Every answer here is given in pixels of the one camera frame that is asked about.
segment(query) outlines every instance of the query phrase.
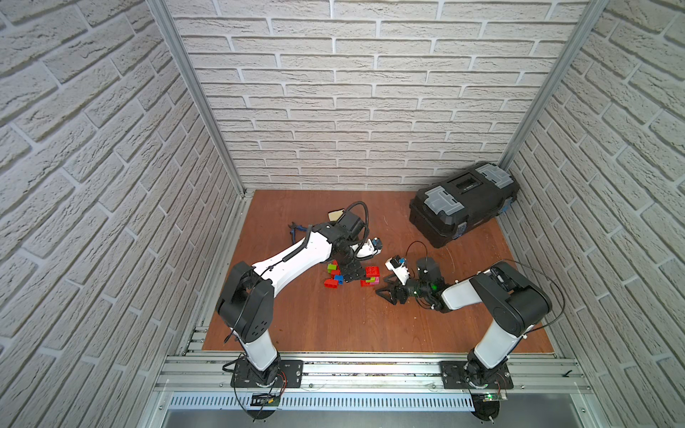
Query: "toolbox handle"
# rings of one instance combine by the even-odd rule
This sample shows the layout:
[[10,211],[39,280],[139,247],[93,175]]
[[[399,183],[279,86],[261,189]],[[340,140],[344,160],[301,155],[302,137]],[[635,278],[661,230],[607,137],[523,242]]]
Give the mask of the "toolbox handle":
[[452,186],[457,188],[460,194],[464,194],[472,189],[483,184],[475,175],[471,173],[464,174],[449,182]]

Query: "toy brick pile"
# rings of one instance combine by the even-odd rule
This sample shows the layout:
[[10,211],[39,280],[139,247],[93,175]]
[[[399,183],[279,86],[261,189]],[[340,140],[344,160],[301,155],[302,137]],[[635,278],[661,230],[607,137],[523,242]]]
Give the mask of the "toy brick pile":
[[[333,263],[329,264],[328,273],[331,275],[331,279],[326,279],[323,285],[326,288],[337,288],[343,284],[343,276],[340,274],[340,269],[338,268],[338,262],[333,260]],[[360,283],[362,287],[373,287],[380,283],[381,271],[378,266],[367,266],[366,267],[366,277],[369,279],[362,279]]]

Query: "black toolbox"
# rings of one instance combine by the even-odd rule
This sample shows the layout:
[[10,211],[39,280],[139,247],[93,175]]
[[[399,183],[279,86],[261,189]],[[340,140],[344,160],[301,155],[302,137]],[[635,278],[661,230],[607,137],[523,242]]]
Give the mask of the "black toolbox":
[[409,203],[409,221],[435,248],[505,212],[519,184],[498,166],[479,162],[468,170],[421,189]]

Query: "brown wooden board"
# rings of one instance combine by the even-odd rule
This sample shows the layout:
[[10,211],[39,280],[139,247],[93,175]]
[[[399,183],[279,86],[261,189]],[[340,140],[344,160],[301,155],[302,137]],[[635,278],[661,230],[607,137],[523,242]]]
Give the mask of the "brown wooden board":
[[[385,261],[404,256],[413,240],[422,240],[428,255],[440,265],[449,284],[475,275],[511,252],[495,219],[477,227],[447,246],[435,249],[409,222],[409,202],[414,192],[363,192],[314,190],[258,190],[245,219],[232,265],[248,264],[272,257],[291,245],[288,225],[305,227],[328,220],[327,213],[358,200],[369,207],[370,237],[381,238],[383,251],[365,266],[378,266],[381,277],[390,274]],[[361,207],[353,208],[354,212]],[[303,237],[298,232],[297,239]],[[411,267],[423,257],[420,244],[408,254]],[[288,284],[276,297],[269,332],[279,351],[361,352],[454,352],[466,353],[483,337],[492,317],[482,303],[448,314],[424,310],[413,301],[392,306],[361,287],[359,281],[337,289],[323,285],[329,275],[326,265],[316,265]],[[230,329],[215,313],[204,342],[204,351],[237,351],[232,338],[223,341]],[[544,331],[522,340],[515,352],[550,353],[552,346]]]

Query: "black mounting plate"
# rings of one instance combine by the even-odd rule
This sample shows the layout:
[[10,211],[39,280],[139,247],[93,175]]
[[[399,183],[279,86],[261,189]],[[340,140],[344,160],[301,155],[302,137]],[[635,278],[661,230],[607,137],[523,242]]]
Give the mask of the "black mounting plate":
[[[464,378],[464,365],[466,360],[462,361],[441,361],[440,373],[442,373],[443,387],[446,390],[463,390],[470,388],[472,392],[477,392],[472,385],[470,385]],[[490,388],[498,388],[503,390],[514,389],[514,382],[512,382],[509,368],[506,364],[502,364],[499,370],[492,376],[492,385]]]
[[[288,385],[286,389],[299,388],[302,384],[302,360],[281,360],[279,367],[281,371],[286,375],[288,380]],[[231,378],[231,387],[233,388],[259,388],[260,386],[252,379],[249,378],[250,363],[245,358],[241,358],[236,362],[233,371],[233,377]],[[276,380],[273,384],[273,389],[278,390],[283,385],[283,379],[280,376],[276,376]]]

